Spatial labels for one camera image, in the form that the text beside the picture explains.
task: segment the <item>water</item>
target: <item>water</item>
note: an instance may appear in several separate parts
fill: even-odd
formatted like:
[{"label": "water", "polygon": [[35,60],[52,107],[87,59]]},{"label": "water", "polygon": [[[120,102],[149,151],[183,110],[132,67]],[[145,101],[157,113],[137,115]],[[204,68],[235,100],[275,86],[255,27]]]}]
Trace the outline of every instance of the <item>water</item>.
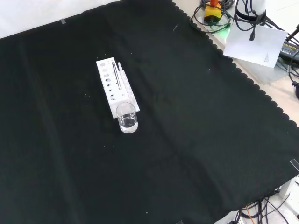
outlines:
[{"label": "water", "polygon": [[133,133],[138,128],[138,121],[136,115],[125,114],[120,120],[120,128],[124,133]]}]

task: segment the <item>black cloth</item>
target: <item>black cloth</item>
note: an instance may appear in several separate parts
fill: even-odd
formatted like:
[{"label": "black cloth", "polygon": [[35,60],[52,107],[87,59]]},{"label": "black cloth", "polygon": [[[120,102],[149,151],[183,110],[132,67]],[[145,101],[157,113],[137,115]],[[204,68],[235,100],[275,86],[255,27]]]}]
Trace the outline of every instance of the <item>black cloth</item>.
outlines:
[{"label": "black cloth", "polygon": [[[171,1],[65,21],[0,40],[0,223],[212,224],[297,174],[296,124]],[[109,57],[133,134],[103,91]]]}]

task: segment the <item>orange cable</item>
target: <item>orange cable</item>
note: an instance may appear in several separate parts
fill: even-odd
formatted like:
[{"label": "orange cable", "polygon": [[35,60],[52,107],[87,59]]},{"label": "orange cable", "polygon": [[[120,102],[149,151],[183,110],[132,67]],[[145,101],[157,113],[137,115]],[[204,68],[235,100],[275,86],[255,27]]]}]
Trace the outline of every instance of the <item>orange cable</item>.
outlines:
[{"label": "orange cable", "polygon": [[250,213],[249,213],[249,210],[248,210],[248,207],[247,207],[247,205],[246,205],[246,210],[247,210],[247,213],[248,213],[248,215],[249,215],[249,217],[250,217],[250,219],[251,219],[252,223],[253,223],[253,224],[255,224],[255,223],[254,223],[254,221],[253,221],[253,219],[252,219],[252,217],[251,217],[251,215],[250,215]]}]

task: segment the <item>white paper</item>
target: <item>white paper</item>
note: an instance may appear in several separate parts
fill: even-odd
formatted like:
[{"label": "white paper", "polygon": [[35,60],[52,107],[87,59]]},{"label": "white paper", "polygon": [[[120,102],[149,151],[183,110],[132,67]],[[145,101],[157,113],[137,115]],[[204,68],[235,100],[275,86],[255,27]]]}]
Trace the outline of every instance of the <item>white paper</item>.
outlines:
[{"label": "white paper", "polygon": [[[245,22],[238,24],[242,29],[251,27]],[[274,68],[287,32],[256,26],[255,39],[250,41],[251,33],[252,29],[241,31],[234,22],[227,37],[224,55]]]}]

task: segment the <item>white test tube rack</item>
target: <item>white test tube rack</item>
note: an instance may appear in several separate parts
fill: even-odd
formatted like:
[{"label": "white test tube rack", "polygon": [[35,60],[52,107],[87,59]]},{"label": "white test tube rack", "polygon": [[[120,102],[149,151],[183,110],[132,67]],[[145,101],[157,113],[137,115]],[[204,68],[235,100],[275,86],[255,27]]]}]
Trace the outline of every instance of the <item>white test tube rack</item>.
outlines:
[{"label": "white test tube rack", "polygon": [[[115,76],[113,63],[115,64],[119,84]],[[118,63],[118,69],[114,58],[111,57],[97,61],[97,66],[113,118],[117,118],[116,108],[123,102],[132,103],[135,106],[136,112],[140,111],[121,64]]]}]

